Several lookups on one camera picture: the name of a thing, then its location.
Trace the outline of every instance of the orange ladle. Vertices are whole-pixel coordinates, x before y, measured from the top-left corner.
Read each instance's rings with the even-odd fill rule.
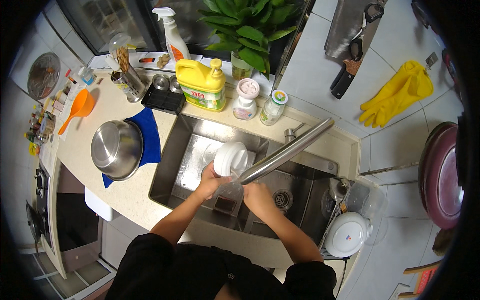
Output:
[[[75,117],[84,118],[87,117],[93,110],[93,106],[95,105],[95,100],[90,94],[89,91],[86,89],[81,90],[72,104],[72,110],[70,111],[70,116],[65,121],[63,126],[59,130],[59,135],[62,135],[65,130],[67,129],[68,124],[70,121]]]

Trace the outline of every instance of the person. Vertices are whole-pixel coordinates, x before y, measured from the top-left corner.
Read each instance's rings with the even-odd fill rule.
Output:
[[[244,202],[276,233],[294,263],[283,284],[241,255],[177,244],[202,203],[230,181],[218,178],[210,163],[198,188],[150,233],[131,242],[106,299],[334,299],[335,271],[324,264],[315,243],[275,206],[265,184],[245,185]]]

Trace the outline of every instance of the stainless steel utensil holder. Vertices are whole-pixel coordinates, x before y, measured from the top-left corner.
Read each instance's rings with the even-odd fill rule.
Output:
[[[142,100],[142,97],[147,92],[145,84],[131,65],[122,77],[115,81],[112,79],[112,82],[127,95],[127,100],[130,103]]]

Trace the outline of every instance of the orange label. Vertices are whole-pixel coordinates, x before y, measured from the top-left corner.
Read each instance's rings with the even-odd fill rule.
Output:
[[[172,48],[173,58],[175,59],[175,62],[181,60],[183,58],[183,54],[177,48],[173,47],[172,45],[170,45],[170,47]]]

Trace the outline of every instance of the yellow rubber glove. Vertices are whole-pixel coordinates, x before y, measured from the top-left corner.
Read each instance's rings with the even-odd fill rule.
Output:
[[[359,121],[365,121],[365,127],[384,127],[394,116],[432,93],[433,84],[425,68],[416,61],[407,61],[377,96],[360,106],[365,112]]]

